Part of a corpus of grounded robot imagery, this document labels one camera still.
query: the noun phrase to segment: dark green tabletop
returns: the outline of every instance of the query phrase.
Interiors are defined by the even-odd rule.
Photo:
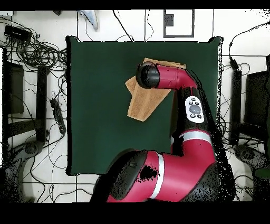
[[[130,147],[169,153],[172,91],[145,122],[127,117],[132,96],[124,83],[144,58],[186,64],[199,77],[216,118],[221,38],[209,43],[66,40],[67,50],[71,48],[71,133],[67,133],[71,175],[102,174],[118,153]]]

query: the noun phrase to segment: silver stripe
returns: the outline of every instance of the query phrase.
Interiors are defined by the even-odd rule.
[[[175,139],[173,137],[171,137],[171,144],[175,141]]]
[[[158,154],[158,160],[159,160],[159,175],[158,175],[156,187],[153,191],[152,196],[150,197],[151,199],[154,199],[159,194],[159,191],[161,189],[163,179],[164,179],[164,159],[163,159],[163,156]]]
[[[209,135],[207,135],[204,132],[198,132],[198,131],[193,131],[193,132],[186,132],[179,137],[184,137],[184,141],[191,140],[191,139],[201,139],[209,142],[212,145],[211,138]]]

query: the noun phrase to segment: red robot arm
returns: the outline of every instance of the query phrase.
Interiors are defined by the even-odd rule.
[[[207,101],[198,84],[185,69],[151,62],[139,65],[136,79],[143,88],[177,91],[178,121],[171,154],[125,153],[97,181],[91,201],[101,200],[100,195],[107,202],[216,201],[219,175],[205,113]]]

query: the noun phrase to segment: folded towel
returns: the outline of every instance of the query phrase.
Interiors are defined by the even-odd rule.
[[[185,64],[175,62],[157,61],[145,58],[143,62],[146,61],[162,66],[186,68]],[[170,89],[143,89],[137,83],[135,76],[130,78],[125,84],[132,95],[128,109],[128,117],[140,120],[141,122],[145,121],[153,113],[170,92]]]

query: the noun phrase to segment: white control panel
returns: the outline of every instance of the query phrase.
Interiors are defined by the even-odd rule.
[[[201,102],[197,97],[188,97],[185,101],[188,120],[200,124],[205,121]]]

